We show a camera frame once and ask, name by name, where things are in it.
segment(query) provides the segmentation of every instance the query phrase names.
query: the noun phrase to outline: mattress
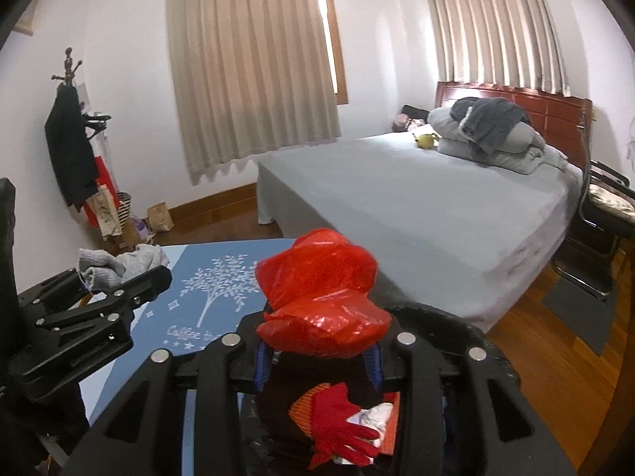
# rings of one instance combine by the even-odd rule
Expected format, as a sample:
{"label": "mattress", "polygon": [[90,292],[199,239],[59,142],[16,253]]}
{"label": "mattress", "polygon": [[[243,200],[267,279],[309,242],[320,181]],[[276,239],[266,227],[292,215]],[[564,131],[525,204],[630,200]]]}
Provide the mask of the mattress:
{"label": "mattress", "polygon": [[581,184],[573,165],[525,176],[393,133],[263,157],[258,220],[286,237],[333,228],[379,262],[377,304],[424,303],[487,331],[560,246]]}

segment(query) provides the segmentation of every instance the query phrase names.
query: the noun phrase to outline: wooden window frame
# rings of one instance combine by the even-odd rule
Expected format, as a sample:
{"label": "wooden window frame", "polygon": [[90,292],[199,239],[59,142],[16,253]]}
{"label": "wooden window frame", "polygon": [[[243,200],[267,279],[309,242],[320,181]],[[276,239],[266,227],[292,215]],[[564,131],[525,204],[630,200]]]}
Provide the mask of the wooden window frame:
{"label": "wooden window frame", "polygon": [[326,0],[326,9],[328,29],[331,34],[331,46],[333,47],[333,60],[335,61],[335,80],[337,81],[337,93],[335,93],[335,99],[337,100],[338,105],[344,105],[348,103],[348,92],[346,90],[344,56],[342,55],[340,29],[337,25],[337,16],[335,15],[335,1]]}

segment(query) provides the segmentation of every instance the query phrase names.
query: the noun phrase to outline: yellow plush toy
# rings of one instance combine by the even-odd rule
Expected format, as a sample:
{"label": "yellow plush toy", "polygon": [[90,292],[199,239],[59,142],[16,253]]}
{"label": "yellow plush toy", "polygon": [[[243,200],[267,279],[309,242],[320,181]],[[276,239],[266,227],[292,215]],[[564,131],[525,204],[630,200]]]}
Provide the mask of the yellow plush toy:
{"label": "yellow plush toy", "polygon": [[432,134],[422,134],[420,136],[415,136],[414,133],[412,135],[414,136],[415,143],[417,143],[419,148],[432,148],[434,146],[434,140],[441,138],[441,136],[439,136],[436,132],[433,132]]}

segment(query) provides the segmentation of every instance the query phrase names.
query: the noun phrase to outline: chair cushion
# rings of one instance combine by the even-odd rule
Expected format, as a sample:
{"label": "chair cushion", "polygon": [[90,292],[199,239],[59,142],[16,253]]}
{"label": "chair cushion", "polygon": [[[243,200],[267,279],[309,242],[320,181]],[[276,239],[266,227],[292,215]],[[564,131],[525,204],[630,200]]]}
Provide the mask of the chair cushion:
{"label": "chair cushion", "polygon": [[603,211],[635,225],[635,207],[625,198],[612,194],[597,184],[591,184],[589,199]]}

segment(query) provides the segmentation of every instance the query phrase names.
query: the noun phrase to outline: red plastic bag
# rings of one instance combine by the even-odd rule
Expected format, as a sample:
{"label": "red plastic bag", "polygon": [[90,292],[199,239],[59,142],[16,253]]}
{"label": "red plastic bag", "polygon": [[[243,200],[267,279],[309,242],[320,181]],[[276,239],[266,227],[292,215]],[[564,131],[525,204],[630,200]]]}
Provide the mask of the red plastic bag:
{"label": "red plastic bag", "polygon": [[310,232],[256,266],[274,309],[257,332],[280,351],[357,356],[386,333],[392,319],[366,297],[376,274],[375,258],[362,247],[328,229]]}
{"label": "red plastic bag", "polygon": [[277,351],[322,358],[357,356],[386,332],[391,315],[364,294],[344,289],[301,297],[272,314],[256,332]]}
{"label": "red plastic bag", "polygon": [[318,229],[298,238],[291,249],[256,266],[256,279],[274,310],[306,295],[345,288],[368,293],[375,283],[377,262],[342,235]]}

